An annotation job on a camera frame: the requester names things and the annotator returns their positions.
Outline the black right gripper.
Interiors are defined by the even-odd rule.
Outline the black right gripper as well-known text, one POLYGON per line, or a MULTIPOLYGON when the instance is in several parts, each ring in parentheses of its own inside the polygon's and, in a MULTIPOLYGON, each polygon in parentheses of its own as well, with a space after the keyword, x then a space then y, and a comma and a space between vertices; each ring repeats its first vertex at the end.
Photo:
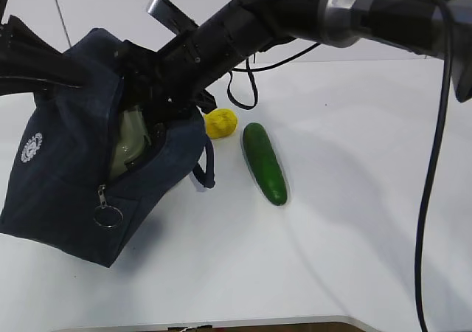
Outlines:
POLYGON ((189 108, 211 108, 207 86, 236 66, 235 29, 227 24, 188 24, 153 51, 129 40, 116 53, 124 81, 119 110, 142 108, 151 123, 186 117, 189 108))

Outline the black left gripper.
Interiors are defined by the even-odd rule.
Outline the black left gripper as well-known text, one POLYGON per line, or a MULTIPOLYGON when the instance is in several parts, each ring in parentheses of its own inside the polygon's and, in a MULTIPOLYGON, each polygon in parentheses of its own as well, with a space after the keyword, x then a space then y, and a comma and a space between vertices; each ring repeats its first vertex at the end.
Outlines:
POLYGON ((54 86, 80 88, 87 71, 39 38, 20 18, 2 23, 8 0, 0 0, 1 96, 48 91, 54 86))

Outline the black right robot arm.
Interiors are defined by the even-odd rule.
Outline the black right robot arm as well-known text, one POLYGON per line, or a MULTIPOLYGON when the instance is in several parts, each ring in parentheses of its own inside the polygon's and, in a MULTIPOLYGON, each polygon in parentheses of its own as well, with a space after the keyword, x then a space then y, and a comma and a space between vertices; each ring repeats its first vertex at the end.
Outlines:
POLYGON ((160 50, 125 41, 121 110, 154 122, 191 106, 211 111, 208 86, 247 57, 296 39, 347 48, 361 39, 451 62, 461 103, 471 98, 471 0, 231 0, 197 24, 170 0, 150 14, 174 34, 160 50))

